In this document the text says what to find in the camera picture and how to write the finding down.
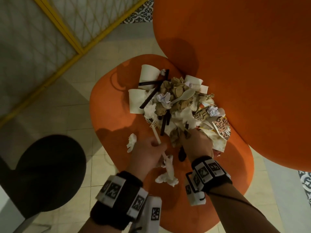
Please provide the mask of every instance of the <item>white device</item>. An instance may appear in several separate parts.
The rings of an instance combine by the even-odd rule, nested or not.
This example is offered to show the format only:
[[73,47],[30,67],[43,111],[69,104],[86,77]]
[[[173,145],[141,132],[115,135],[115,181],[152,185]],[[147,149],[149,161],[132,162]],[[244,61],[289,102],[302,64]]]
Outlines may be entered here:
[[193,176],[192,172],[186,173],[185,188],[188,201],[191,206],[205,204],[206,203],[205,193],[197,189],[192,176]]
[[158,233],[161,207],[161,198],[149,195],[136,221],[132,223],[129,233]]

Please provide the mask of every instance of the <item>orange seat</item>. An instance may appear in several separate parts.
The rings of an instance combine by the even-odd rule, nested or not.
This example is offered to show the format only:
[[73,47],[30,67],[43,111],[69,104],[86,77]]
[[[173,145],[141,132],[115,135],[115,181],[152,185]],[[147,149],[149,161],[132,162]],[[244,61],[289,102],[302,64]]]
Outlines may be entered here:
[[[131,133],[138,140],[154,136],[141,114],[129,113],[128,90],[138,87],[141,66],[150,64],[158,69],[170,69],[170,77],[183,76],[167,59],[158,55],[140,55],[123,62],[104,75],[94,86],[90,97],[90,114],[96,134],[118,170],[124,170],[130,160],[126,144]],[[170,146],[168,136],[161,137],[169,144],[167,154],[173,154],[175,176],[179,184],[174,188],[167,183],[157,184],[157,176],[165,172],[155,168],[146,177],[144,188],[162,199],[160,225],[174,233],[206,232],[219,222],[211,201],[191,207],[184,188],[185,174],[192,170],[188,160],[178,161],[178,149]],[[254,161],[249,146],[231,129],[225,152],[216,160],[232,176],[234,186],[244,194],[253,177]]]
[[160,48],[182,72],[204,80],[243,140],[273,162],[309,172],[310,6],[155,0],[153,12]]

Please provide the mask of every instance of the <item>yellow bar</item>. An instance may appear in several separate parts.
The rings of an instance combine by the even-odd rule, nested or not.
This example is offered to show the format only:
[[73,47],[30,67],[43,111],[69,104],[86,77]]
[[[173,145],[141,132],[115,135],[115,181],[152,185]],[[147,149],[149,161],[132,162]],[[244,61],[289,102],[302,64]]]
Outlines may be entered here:
[[17,106],[15,106],[14,109],[10,113],[2,117],[0,119],[0,128],[3,125],[5,125],[8,121],[10,121],[12,118],[14,118],[16,115],[18,115],[28,105],[30,105],[40,93],[42,93],[48,86],[50,86],[53,82],[55,82],[56,79],[58,79],[66,70],[69,69],[70,66],[72,66],[75,62],[77,62],[81,57],[82,55],[76,55],[71,60],[69,60],[67,63],[65,63],[55,74],[53,74],[51,77],[46,79],[32,93],[26,96],[24,100],[21,103],[19,103]]
[[127,12],[125,12],[119,19],[117,19],[114,23],[112,23],[108,28],[106,28],[100,35],[93,39],[83,50],[88,52],[93,46],[95,46],[101,39],[106,37],[115,27],[117,27],[120,23],[122,23],[127,17],[129,17],[138,7],[144,4],[147,0],[140,0],[136,3],[132,8],[130,8]]
[[79,53],[83,54],[83,48],[79,41],[74,37],[74,35],[70,32],[68,27],[62,21],[61,17],[54,10],[54,8],[50,5],[47,0],[34,0],[38,6],[42,9],[42,11],[49,17],[49,19],[55,24],[57,29],[64,35],[67,41],[73,46],[73,48]]

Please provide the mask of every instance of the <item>black wristband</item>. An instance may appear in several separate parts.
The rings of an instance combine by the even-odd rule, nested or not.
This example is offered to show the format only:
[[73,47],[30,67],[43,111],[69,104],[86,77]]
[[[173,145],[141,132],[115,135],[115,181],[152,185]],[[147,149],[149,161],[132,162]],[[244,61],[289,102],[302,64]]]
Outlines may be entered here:
[[219,165],[217,161],[209,156],[202,156],[194,160],[191,164],[196,174],[192,177],[198,190],[206,194],[214,187],[225,183],[232,184],[230,175]]
[[[126,171],[122,171],[116,176],[121,177],[126,181],[123,183],[121,190],[115,197],[116,200],[113,204],[113,208],[97,201],[91,210],[91,219],[98,225],[109,225],[115,229],[123,231],[127,225],[134,220],[133,217],[127,214],[127,211],[130,208],[133,208],[133,200],[137,200],[138,192],[143,186],[143,183],[137,177]],[[109,191],[108,186],[110,183],[111,181],[109,180],[105,183],[101,189],[102,193],[104,193],[106,189]]]

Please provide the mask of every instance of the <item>black and white patterned tile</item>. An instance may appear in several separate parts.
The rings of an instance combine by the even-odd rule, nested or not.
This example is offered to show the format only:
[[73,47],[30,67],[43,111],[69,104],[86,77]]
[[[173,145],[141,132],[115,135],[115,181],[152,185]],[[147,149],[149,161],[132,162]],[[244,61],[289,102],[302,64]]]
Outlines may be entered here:
[[122,23],[152,22],[153,1],[148,0]]
[[311,172],[298,171],[298,173],[311,206]]

